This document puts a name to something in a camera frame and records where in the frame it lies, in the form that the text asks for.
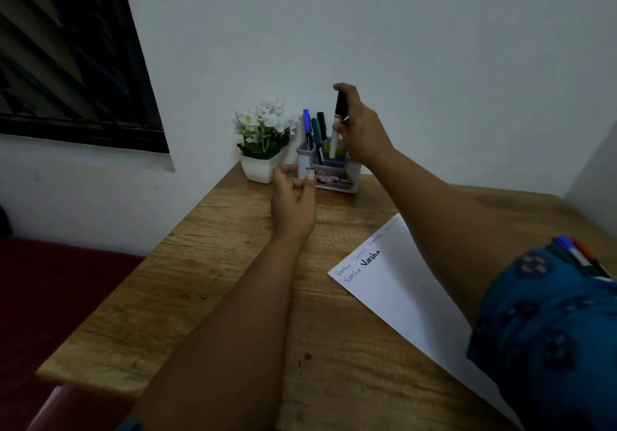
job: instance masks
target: blue pen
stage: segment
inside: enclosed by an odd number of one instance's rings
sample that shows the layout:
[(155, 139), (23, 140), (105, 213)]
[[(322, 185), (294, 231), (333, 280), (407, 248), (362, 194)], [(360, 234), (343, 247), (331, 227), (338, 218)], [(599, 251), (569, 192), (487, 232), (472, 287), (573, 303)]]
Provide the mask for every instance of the blue pen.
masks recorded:
[(587, 260), (582, 252), (580, 252), (576, 246), (570, 241), (567, 236), (561, 235), (553, 238), (555, 244), (557, 244), (561, 249), (563, 249), (566, 254), (570, 254), (574, 259), (581, 264), (583, 267), (587, 267), (591, 265), (591, 262)]
[(310, 113), (308, 109), (304, 110), (304, 133), (306, 135), (307, 149), (313, 150), (313, 138), (310, 134)]

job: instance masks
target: sheet of paper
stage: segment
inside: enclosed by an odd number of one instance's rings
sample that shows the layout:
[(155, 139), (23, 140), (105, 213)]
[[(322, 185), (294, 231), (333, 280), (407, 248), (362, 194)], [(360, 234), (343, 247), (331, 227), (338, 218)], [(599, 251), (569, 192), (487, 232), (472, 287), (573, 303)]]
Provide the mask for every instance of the sheet of paper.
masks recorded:
[(522, 428), (497, 385), (465, 356), (471, 328), (424, 262), (399, 214), (328, 275)]

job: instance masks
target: person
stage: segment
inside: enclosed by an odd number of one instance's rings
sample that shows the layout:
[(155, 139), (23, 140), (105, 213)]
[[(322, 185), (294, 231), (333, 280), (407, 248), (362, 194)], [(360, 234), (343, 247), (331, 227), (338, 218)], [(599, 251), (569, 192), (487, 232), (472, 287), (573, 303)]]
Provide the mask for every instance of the person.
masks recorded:
[[(468, 357), (528, 430), (617, 429), (616, 284), (584, 277), (392, 146), (356, 88), (337, 126), (394, 201), (473, 333)], [(315, 225), (315, 183), (273, 177), (272, 239), (145, 389), (120, 430), (265, 430), (282, 384), (291, 277)]]

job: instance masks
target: wood grain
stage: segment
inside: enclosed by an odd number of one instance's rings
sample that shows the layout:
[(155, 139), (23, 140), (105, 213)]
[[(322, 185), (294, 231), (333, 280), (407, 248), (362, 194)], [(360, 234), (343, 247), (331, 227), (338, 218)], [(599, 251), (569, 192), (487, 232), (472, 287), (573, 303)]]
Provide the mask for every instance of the wood grain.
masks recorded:
[[(505, 217), (504, 232), (516, 227), (535, 246), (556, 234), (576, 236), (617, 273), (617, 243), (559, 198), (461, 188)], [(139, 396), (270, 238), (270, 192), (239, 166), (231, 169), (38, 375)], [(395, 213), (373, 176), (362, 177), (357, 196), (318, 190), (318, 222), (294, 275), (276, 427), (513, 429), (327, 276)]]

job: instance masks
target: white flower pot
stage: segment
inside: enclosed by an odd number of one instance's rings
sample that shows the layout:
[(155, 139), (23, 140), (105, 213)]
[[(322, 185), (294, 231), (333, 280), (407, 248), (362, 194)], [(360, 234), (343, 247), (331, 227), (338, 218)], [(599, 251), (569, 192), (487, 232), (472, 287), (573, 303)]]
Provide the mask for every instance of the white flower pot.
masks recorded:
[(282, 157), (285, 156), (288, 146), (284, 146), (279, 153), (270, 159), (250, 158), (240, 153), (240, 164), (246, 178), (249, 181), (269, 184), (272, 181), (272, 172), (275, 167), (281, 164)]

